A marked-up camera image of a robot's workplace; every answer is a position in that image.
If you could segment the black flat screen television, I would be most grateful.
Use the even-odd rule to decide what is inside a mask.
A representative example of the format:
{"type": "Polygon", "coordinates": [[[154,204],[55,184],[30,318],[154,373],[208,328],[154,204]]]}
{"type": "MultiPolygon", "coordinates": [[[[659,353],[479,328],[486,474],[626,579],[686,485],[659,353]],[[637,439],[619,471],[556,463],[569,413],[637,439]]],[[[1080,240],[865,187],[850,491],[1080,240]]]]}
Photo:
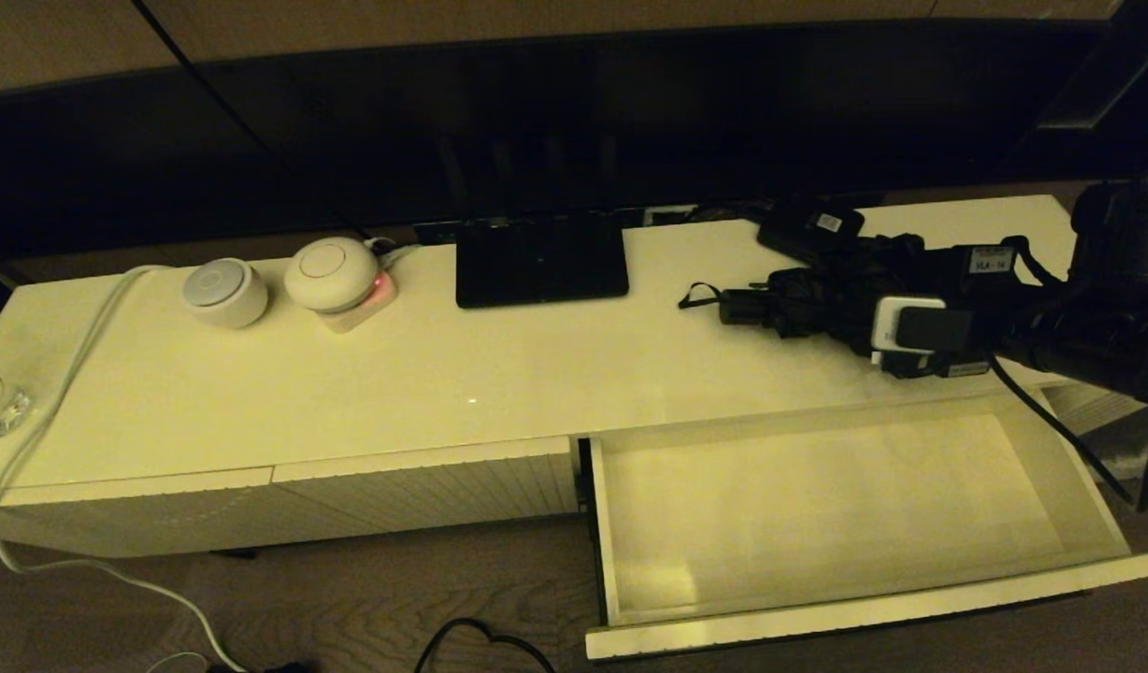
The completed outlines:
{"type": "Polygon", "coordinates": [[[784,192],[1125,178],[1148,74],[1022,21],[326,51],[0,95],[0,260],[784,192]]]}

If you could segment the small black set-top box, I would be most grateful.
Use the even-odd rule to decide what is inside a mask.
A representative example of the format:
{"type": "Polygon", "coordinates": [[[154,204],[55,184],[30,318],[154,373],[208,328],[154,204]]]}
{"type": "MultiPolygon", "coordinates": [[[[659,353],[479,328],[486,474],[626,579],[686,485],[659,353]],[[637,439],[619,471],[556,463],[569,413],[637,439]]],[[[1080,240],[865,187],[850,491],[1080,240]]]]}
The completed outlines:
{"type": "Polygon", "coordinates": [[[757,242],[806,265],[851,247],[864,227],[864,214],[816,198],[779,201],[750,212],[757,242]]]}

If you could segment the white power strip red light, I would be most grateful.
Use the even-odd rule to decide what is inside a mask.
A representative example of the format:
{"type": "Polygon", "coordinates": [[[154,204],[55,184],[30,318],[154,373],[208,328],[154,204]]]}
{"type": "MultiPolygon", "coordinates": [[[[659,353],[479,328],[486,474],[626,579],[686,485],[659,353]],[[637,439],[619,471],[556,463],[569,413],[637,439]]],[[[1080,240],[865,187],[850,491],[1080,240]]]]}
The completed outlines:
{"type": "Polygon", "coordinates": [[[318,319],[332,333],[348,334],[352,328],[359,327],[364,322],[374,318],[378,312],[383,311],[398,297],[398,286],[389,272],[382,271],[377,276],[366,297],[351,308],[336,312],[319,312],[318,319]]]}

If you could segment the white speaker with grey top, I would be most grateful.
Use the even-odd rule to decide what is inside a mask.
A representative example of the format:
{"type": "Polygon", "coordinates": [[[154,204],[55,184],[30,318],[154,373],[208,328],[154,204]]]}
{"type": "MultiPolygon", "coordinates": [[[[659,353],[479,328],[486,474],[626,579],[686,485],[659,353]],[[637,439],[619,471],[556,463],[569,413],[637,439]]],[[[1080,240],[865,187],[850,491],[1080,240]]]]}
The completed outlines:
{"type": "Polygon", "coordinates": [[[248,328],[269,307],[267,285],[256,268],[236,257],[195,268],[183,283],[180,297],[195,319],[228,331],[248,328]]]}

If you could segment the white cabinet drawer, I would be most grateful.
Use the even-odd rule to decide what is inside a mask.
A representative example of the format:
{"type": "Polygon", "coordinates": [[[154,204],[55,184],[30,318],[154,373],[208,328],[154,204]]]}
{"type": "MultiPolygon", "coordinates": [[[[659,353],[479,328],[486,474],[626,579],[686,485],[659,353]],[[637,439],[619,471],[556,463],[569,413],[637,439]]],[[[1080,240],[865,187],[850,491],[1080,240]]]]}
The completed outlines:
{"type": "Polygon", "coordinates": [[[592,438],[590,662],[915,622],[1148,578],[1010,393],[592,438]]]}

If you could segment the white round dome device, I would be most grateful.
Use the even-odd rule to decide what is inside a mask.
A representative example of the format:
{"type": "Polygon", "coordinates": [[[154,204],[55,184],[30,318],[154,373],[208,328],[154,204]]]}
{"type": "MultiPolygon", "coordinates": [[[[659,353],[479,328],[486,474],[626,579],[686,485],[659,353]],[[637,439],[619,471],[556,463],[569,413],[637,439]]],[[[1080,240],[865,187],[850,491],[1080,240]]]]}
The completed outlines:
{"type": "Polygon", "coordinates": [[[284,271],[284,289],[310,311],[342,312],[365,301],[377,287],[382,266],[360,241],[342,235],[302,247],[284,271]]]}

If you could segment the black television base plate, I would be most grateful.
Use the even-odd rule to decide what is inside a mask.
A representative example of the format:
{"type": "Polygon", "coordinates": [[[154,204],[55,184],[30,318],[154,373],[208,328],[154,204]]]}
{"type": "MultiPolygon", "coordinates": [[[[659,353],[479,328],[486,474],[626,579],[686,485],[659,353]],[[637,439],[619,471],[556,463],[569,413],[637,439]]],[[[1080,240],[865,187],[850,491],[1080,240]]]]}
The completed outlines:
{"type": "Polygon", "coordinates": [[[629,294],[623,230],[605,216],[470,225],[457,234],[463,309],[595,301],[629,294]]]}

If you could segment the black umbrella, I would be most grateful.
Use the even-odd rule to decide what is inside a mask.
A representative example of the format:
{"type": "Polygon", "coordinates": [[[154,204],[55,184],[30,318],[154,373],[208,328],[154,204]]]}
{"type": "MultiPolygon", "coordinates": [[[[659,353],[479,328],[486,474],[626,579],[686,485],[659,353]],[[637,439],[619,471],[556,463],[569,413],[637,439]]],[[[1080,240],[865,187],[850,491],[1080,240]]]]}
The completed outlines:
{"type": "Polygon", "coordinates": [[[720,323],[758,325],[779,339],[825,334],[869,357],[878,302],[912,289],[925,250],[924,239],[916,234],[859,237],[815,252],[802,266],[771,272],[748,289],[721,291],[703,284],[707,297],[687,294],[677,308],[715,304],[720,323]]]}

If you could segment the white TV cabinet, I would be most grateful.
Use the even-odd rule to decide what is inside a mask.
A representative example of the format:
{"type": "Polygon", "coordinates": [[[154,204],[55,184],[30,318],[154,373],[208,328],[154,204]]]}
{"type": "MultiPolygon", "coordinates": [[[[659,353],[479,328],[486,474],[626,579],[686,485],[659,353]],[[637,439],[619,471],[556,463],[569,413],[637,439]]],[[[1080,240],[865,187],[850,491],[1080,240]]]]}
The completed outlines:
{"type": "Polygon", "coordinates": [[[256,263],[270,304],[240,331],[185,309],[189,269],[146,272],[7,489],[270,469],[270,546],[295,544],[364,526],[272,484],[278,465],[1004,393],[994,376],[898,380],[827,337],[678,310],[695,281],[745,287],[789,265],[752,222],[623,238],[623,297],[501,309],[460,309],[453,246],[422,247],[391,269],[398,297],[348,334],[290,301],[286,260],[256,263]]]}

